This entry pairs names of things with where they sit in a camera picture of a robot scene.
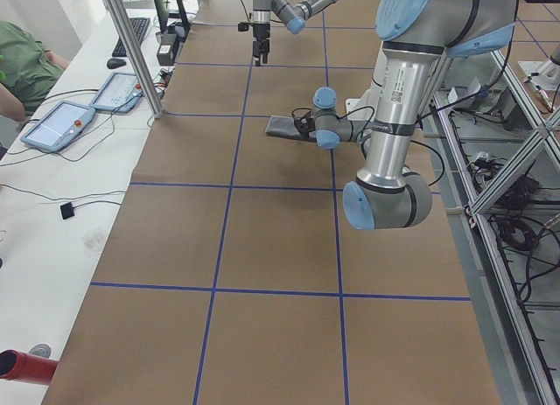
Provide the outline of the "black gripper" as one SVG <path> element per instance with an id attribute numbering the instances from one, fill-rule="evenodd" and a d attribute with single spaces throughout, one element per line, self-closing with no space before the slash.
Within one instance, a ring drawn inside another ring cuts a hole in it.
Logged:
<path id="1" fill-rule="evenodd" d="M 270 23 L 253 23 L 253 59 L 255 66 L 268 63 L 270 53 Z"/>

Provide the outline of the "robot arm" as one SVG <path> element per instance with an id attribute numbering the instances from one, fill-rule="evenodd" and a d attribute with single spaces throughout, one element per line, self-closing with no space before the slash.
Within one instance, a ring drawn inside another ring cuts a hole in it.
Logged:
<path id="1" fill-rule="evenodd" d="M 356 229 L 412 227 L 432 206 L 425 180 L 405 165 L 432 65 L 442 56 L 497 50 L 513 37 L 518 0 L 381 0 L 376 33 L 386 66 L 374 119 L 352 124 L 334 112 L 329 87 L 315 94 L 318 147 L 366 148 L 365 165 L 345 185 L 343 207 Z"/>
<path id="2" fill-rule="evenodd" d="M 271 15 L 274 14 L 286 29 L 296 35 L 309 18 L 319 14 L 339 0 L 303 0 L 292 4 L 288 0 L 253 0 L 246 25 L 252 30 L 252 58 L 255 66 L 268 63 L 270 54 Z"/>

